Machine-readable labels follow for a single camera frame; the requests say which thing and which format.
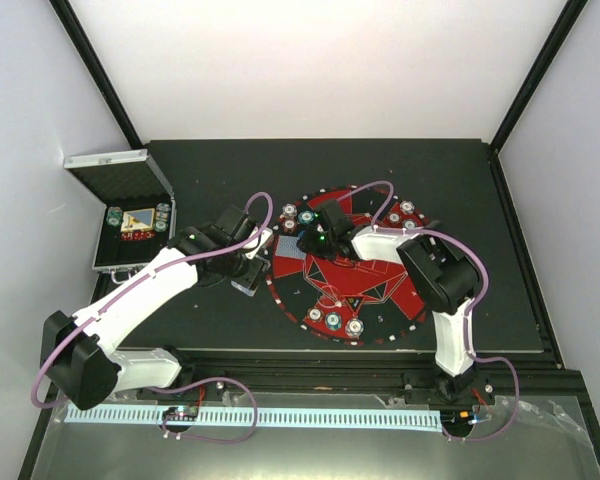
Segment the white blue chip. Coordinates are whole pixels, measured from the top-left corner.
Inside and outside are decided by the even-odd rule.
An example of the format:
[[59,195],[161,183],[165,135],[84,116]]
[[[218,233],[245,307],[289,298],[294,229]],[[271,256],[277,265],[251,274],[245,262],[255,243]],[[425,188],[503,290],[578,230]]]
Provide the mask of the white blue chip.
[[410,215],[413,214],[415,211],[415,206],[412,202],[410,201],[402,201],[400,203],[400,210],[403,214],[405,215]]
[[294,204],[285,204],[282,207],[282,216],[286,219],[294,219],[297,217],[298,210]]

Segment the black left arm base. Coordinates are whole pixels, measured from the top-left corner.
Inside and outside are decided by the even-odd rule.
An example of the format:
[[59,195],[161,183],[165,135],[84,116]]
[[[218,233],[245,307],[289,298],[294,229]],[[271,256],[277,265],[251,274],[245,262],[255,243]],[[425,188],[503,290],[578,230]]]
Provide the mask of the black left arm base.
[[204,391],[203,386],[191,387],[191,384],[199,380],[200,376],[196,373],[194,367],[184,367],[176,376],[175,380],[166,387],[143,387],[138,390],[140,398],[149,398],[155,396],[172,397],[175,399],[195,399],[200,398]]

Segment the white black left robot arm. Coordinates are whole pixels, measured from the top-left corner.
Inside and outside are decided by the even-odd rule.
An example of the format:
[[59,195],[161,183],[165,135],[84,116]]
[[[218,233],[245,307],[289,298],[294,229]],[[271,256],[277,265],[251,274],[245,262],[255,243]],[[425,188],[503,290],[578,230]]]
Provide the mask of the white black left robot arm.
[[258,256],[273,232],[249,225],[236,239],[219,242],[194,227],[172,237],[138,273],[97,302],[72,315],[56,311],[44,322],[41,376],[80,410],[89,410],[111,394],[145,387],[162,389],[173,399],[194,388],[193,372],[163,348],[122,349],[123,341],[149,316],[181,292],[199,283],[232,277],[254,279]]

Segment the green blue chip seat two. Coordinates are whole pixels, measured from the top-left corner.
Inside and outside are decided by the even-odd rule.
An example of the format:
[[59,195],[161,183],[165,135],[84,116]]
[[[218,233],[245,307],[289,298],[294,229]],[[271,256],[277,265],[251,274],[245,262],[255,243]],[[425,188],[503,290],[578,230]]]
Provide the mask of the green blue chip seat two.
[[412,230],[417,227],[418,227],[417,222],[412,219],[407,219],[402,222],[402,228],[405,230]]

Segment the blue card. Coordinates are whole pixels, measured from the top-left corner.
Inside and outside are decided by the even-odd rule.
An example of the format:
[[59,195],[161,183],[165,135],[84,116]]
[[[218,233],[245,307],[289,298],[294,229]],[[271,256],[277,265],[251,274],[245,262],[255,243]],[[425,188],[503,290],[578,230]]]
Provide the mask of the blue card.
[[304,260],[306,253],[297,246],[298,238],[295,236],[280,235],[277,240],[275,255],[282,258]]

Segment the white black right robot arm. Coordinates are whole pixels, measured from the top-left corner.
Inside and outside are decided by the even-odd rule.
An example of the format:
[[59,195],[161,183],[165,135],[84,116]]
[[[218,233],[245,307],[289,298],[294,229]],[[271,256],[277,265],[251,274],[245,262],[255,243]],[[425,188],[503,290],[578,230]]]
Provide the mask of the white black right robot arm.
[[442,370],[434,379],[437,396],[456,403],[470,392],[466,372],[477,361],[472,311],[489,288],[486,267],[470,248],[433,228],[378,226],[357,226],[338,237],[311,226],[297,246],[324,259],[340,255],[352,261],[402,265],[433,315],[435,361]]

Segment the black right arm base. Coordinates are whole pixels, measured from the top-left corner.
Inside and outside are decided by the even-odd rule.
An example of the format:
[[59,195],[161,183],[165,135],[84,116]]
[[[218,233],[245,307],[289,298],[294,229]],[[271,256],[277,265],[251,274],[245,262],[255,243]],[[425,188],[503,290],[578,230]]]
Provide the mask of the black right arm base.
[[494,404],[488,381],[475,370],[451,377],[441,370],[410,370],[402,375],[403,391],[413,403],[473,406]]

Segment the blue playing card deck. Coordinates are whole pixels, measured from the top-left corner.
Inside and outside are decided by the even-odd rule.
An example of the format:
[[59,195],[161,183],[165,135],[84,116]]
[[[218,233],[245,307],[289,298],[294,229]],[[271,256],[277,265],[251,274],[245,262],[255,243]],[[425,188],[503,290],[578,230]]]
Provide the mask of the blue playing card deck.
[[236,280],[231,281],[231,286],[240,291],[241,293],[253,297],[257,291],[257,286],[255,285],[245,285]]

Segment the white blue chip seat six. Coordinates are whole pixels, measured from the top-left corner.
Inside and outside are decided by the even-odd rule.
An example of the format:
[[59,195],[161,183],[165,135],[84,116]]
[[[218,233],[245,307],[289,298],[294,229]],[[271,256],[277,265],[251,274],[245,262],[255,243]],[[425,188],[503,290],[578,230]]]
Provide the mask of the white blue chip seat six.
[[344,330],[349,338],[359,338],[364,331],[364,324],[361,320],[353,318],[346,323]]

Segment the green chip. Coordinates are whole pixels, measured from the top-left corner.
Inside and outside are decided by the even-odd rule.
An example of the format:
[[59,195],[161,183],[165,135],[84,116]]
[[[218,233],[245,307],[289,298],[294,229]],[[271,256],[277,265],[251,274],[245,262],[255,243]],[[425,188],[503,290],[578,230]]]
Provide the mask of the green chip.
[[342,318],[337,312],[330,312],[326,314],[324,322],[326,328],[330,331],[337,331],[342,327]]
[[313,211],[304,210],[297,215],[297,221],[303,225],[311,224],[315,219],[315,214]]

